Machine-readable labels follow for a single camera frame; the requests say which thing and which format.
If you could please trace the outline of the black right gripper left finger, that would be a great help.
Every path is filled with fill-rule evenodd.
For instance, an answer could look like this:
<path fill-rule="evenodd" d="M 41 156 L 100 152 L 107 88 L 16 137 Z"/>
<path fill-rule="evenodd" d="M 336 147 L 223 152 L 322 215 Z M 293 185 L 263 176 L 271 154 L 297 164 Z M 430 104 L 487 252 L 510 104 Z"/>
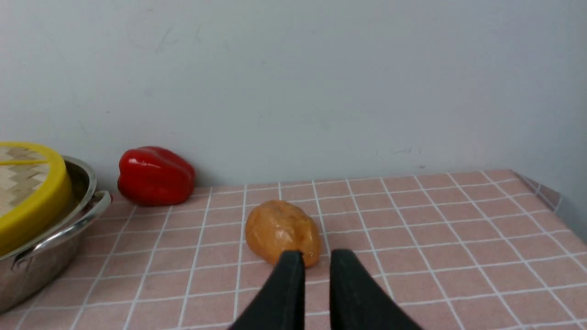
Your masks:
<path fill-rule="evenodd" d="M 305 327 L 305 265 L 302 253 L 281 253 L 261 290 L 231 330 L 302 330 Z"/>

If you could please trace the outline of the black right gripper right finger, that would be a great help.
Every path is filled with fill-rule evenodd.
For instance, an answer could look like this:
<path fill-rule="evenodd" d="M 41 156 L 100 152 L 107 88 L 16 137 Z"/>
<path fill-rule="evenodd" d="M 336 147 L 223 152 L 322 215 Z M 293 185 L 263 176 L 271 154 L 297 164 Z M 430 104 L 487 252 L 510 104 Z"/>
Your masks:
<path fill-rule="evenodd" d="M 334 249 L 330 261 L 332 330 L 421 330 L 375 282 L 350 249 Z"/>

